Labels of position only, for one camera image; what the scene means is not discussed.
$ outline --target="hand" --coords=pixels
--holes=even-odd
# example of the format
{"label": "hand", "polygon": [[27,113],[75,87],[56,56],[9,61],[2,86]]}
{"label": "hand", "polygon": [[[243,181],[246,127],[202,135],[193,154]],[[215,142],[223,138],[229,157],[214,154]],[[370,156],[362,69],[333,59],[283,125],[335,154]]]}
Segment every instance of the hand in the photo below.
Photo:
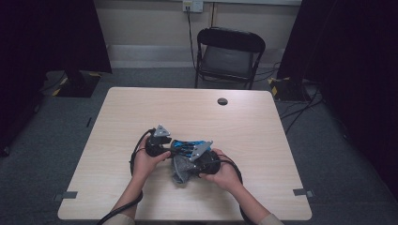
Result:
{"label": "hand", "polygon": [[[225,154],[222,152],[222,150],[213,148],[212,151],[219,156],[220,160],[230,161],[228,157],[225,157]],[[238,188],[242,186],[234,167],[227,162],[222,162],[220,170],[216,174],[200,173],[199,176],[208,181],[214,182],[217,186],[228,192],[231,192],[232,188]]]}
{"label": "hand", "polygon": [[145,150],[147,138],[148,136],[144,137],[140,143],[140,146],[138,147],[138,152],[134,160],[134,168],[132,173],[133,177],[138,176],[147,179],[147,177],[155,170],[156,165],[158,165],[158,163],[164,161],[171,155],[170,151],[158,155],[157,157],[151,157],[150,155],[148,155]]}

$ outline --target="wooden table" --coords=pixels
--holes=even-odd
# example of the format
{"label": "wooden table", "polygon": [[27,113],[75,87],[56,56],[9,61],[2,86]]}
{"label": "wooden table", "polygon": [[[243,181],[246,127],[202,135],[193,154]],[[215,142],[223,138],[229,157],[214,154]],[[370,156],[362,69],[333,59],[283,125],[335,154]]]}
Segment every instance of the wooden table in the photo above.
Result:
{"label": "wooden table", "polygon": [[[226,98],[228,104],[218,104]],[[72,177],[61,219],[100,219],[130,181],[130,155],[145,131],[163,125],[181,141],[213,141],[235,161],[245,187],[282,220],[312,216],[272,96],[266,91],[114,87]],[[137,220],[242,220],[226,191],[194,178],[172,180],[171,160],[150,175]]]}

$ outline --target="forearm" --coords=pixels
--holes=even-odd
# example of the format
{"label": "forearm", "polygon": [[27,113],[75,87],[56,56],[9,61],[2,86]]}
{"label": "forearm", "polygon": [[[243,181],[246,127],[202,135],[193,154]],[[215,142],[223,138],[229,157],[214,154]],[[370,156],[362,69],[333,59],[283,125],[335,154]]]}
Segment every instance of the forearm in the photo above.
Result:
{"label": "forearm", "polygon": [[[136,200],[141,193],[141,190],[144,187],[146,177],[143,176],[133,176],[127,185],[125,191],[120,196],[119,200],[115,204],[112,210],[119,208],[127,203],[131,203],[132,201]],[[128,216],[129,218],[135,218],[135,212],[137,211],[137,205],[130,207],[121,213]]]}
{"label": "forearm", "polygon": [[246,216],[255,224],[270,214],[267,208],[257,201],[244,186],[237,185],[228,191],[237,200]]}

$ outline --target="person's left hand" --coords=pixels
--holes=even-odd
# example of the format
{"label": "person's left hand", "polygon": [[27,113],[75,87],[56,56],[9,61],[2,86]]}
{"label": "person's left hand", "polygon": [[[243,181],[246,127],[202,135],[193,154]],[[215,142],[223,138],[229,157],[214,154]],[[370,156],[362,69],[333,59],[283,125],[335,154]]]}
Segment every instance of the person's left hand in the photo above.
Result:
{"label": "person's left hand", "polygon": [[151,157],[150,155],[148,155],[145,150],[147,138],[148,136],[144,137],[140,143],[140,146],[138,147],[138,152],[135,156],[134,168],[132,173],[132,176],[139,176],[144,179],[147,179],[147,177],[153,172],[153,170],[155,170],[158,163],[164,161],[171,155],[170,151],[158,155],[157,157]]}

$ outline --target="person's right hand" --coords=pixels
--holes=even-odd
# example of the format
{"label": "person's right hand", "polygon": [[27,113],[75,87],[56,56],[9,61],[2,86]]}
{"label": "person's right hand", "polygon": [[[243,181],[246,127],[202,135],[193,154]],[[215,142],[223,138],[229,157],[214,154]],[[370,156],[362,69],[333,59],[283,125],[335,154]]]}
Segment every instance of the person's right hand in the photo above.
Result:
{"label": "person's right hand", "polygon": [[[225,157],[222,150],[213,148],[212,151],[219,156],[220,160],[230,161],[228,157]],[[234,167],[227,162],[222,162],[220,170],[216,174],[200,173],[199,176],[208,181],[214,182],[217,186],[228,192],[231,192],[232,188],[237,188],[242,185]]]}

